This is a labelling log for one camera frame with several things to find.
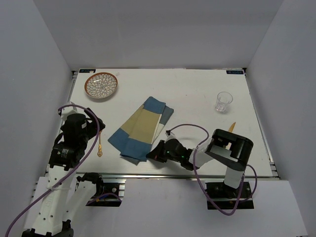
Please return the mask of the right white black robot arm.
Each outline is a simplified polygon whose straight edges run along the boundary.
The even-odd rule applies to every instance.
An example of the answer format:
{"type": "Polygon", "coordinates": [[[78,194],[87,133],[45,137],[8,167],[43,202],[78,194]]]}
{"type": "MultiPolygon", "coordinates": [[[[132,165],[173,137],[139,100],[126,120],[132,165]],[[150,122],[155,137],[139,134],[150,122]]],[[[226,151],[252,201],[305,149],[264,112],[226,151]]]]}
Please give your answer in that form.
{"type": "Polygon", "coordinates": [[[208,144],[198,145],[194,149],[185,148],[174,133],[166,131],[166,140],[158,145],[146,157],[165,163],[168,160],[179,163],[186,170],[199,169],[211,160],[227,167],[223,192],[234,197],[241,191],[240,181],[253,148],[253,142],[243,136],[216,129],[208,144]]]}

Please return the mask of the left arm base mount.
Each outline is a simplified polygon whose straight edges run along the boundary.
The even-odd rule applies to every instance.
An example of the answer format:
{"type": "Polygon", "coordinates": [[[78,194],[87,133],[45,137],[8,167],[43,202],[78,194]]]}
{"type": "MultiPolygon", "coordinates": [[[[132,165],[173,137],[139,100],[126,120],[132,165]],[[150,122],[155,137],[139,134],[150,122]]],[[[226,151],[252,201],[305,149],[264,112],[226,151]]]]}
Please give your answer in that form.
{"type": "Polygon", "coordinates": [[[123,195],[119,194],[120,183],[105,182],[102,175],[95,172],[77,176],[76,180],[77,190],[84,182],[91,183],[95,190],[95,194],[90,197],[86,206],[119,207],[121,205],[123,195]]]}

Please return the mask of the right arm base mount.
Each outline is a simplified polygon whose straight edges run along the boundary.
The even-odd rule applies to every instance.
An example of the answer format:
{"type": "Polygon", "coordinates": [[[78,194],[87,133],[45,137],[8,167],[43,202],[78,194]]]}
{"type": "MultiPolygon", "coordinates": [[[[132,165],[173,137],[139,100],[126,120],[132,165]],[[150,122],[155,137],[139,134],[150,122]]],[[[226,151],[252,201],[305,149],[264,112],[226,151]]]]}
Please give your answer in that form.
{"type": "MultiPolygon", "coordinates": [[[[226,186],[224,182],[208,182],[205,183],[205,191],[215,204],[222,210],[233,209],[239,188],[233,189],[226,186]]],[[[241,196],[237,209],[254,209],[253,199],[251,197],[251,187],[249,182],[244,182],[241,190],[241,196]]]]}

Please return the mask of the blue beige white cloth napkin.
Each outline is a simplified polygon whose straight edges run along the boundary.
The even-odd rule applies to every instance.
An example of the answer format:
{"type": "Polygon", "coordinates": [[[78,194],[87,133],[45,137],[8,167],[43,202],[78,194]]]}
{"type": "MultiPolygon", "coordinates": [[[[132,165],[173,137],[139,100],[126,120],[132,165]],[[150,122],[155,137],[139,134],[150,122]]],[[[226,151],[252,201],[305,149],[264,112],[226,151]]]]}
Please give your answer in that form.
{"type": "Polygon", "coordinates": [[[120,155],[146,161],[152,144],[174,113],[174,109],[154,97],[147,100],[108,139],[120,155]]]}

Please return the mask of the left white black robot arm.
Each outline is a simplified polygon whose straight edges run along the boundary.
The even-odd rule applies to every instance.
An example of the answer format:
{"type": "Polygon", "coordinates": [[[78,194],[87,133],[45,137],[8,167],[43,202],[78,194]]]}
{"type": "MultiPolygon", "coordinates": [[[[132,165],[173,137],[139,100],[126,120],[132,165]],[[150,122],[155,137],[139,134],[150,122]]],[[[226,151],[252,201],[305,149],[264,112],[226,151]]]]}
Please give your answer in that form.
{"type": "Polygon", "coordinates": [[[90,108],[78,113],[78,105],[64,105],[58,115],[64,121],[61,133],[56,137],[48,162],[48,184],[46,191],[34,200],[30,207],[41,203],[32,227],[23,231],[24,237],[72,237],[71,226],[74,214],[84,207],[91,196],[99,197],[104,192],[104,184],[99,182],[99,174],[88,173],[79,178],[82,185],[67,201],[72,179],[76,170],[92,152],[88,141],[96,145],[99,133],[105,128],[103,121],[90,108]]]}

